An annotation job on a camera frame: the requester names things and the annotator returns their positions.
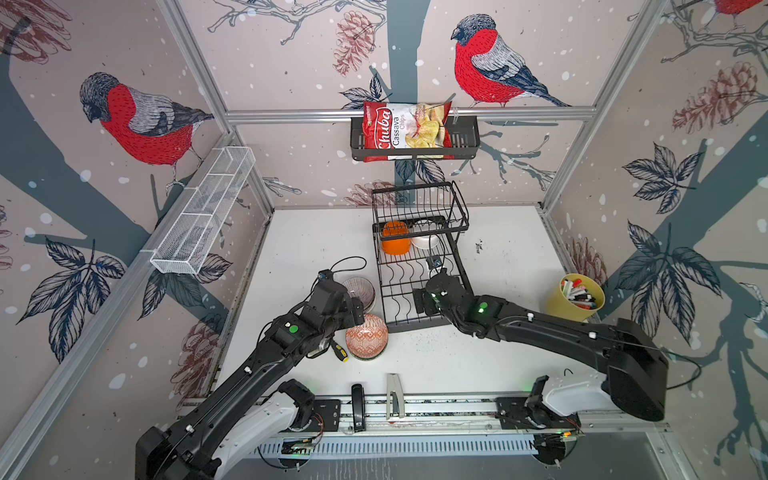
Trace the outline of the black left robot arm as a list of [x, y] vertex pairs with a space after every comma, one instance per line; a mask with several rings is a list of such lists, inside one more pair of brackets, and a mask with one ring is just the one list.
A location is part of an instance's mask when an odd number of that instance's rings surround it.
[[191, 413], [137, 441], [138, 479], [221, 479], [273, 435], [310, 424], [314, 395], [286, 374], [323, 354], [335, 333], [364, 322], [364, 305], [319, 275], [307, 300], [269, 323], [244, 362]]

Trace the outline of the red patterned ceramic bowl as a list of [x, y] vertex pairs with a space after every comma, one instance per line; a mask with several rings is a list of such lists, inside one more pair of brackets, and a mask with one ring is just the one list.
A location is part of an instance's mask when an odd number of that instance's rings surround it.
[[388, 338], [386, 322], [377, 315], [366, 313], [362, 325], [346, 330], [346, 349], [358, 359], [372, 360], [385, 350]]

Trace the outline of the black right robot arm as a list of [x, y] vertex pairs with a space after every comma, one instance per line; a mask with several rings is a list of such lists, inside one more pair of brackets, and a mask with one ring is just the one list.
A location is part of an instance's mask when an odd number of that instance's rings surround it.
[[659, 422], [665, 418], [669, 361], [636, 323], [579, 323], [535, 312], [501, 297], [475, 295], [444, 270], [413, 291], [416, 311], [439, 314], [477, 339], [522, 343], [591, 367], [565, 385], [545, 379], [533, 393], [552, 412], [569, 416], [610, 401], [626, 414]]

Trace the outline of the orange plastic bowl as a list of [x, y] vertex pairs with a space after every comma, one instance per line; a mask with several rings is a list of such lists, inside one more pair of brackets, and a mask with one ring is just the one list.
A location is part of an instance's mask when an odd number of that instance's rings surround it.
[[411, 246], [411, 240], [406, 238], [408, 226], [402, 221], [390, 221], [384, 224], [381, 231], [381, 249], [390, 256], [406, 255]]

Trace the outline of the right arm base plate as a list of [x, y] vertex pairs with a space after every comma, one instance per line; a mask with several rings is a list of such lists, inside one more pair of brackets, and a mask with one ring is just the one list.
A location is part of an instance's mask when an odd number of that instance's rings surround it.
[[581, 428], [581, 422], [577, 414], [561, 416], [543, 403], [526, 405], [526, 397], [497, 397], [496, 418], [500, 421], [504, 430], [577, 430]]

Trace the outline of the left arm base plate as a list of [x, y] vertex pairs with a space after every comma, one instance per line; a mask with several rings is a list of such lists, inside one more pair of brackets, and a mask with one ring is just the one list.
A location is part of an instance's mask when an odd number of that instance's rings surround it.
[[312, 405], [298, 408], [296, 418], [286, 432], [320, 433], [337, 432], [341, 417], [341, 401], [338, 399], [315, 399]]

